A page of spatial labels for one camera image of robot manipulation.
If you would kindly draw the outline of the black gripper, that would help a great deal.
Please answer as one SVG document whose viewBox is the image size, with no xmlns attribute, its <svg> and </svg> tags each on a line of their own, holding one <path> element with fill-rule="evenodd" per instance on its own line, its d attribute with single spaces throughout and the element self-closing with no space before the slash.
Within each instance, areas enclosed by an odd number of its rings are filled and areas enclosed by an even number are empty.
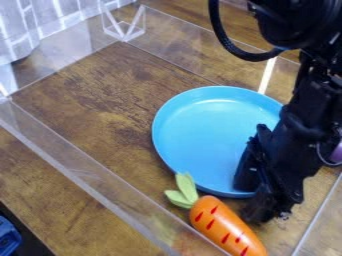
<svg viewBox="0 0 342 256">
<path fill-rule="evenodd" d="M 340 143 L 340 118 L 326 107 L 286 105 L 280 116 L 274 129 L 257 125 L 234 175 L 237 190 L 257 190 L 241 210 L 248 223 L 289 217 L 304 202 L 305 179 L 326 165 Z"/>
</svg>

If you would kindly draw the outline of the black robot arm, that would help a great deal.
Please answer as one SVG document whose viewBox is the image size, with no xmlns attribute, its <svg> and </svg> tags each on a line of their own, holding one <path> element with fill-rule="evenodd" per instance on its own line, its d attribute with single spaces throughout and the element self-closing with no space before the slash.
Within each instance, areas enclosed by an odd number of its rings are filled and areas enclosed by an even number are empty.
<svg viewBox="0 0 342 256">
<path fill-rule="evenodd" d="M 342 165 L 342 0 L 250 0 L 272 55 L 301 51 L 293 97 L 274 128 L 260 124 L 234 177 L 256 195 L 242 210 L 249 222 L 292 213 L 304 181 L 322 166 Z"/>
</svg>

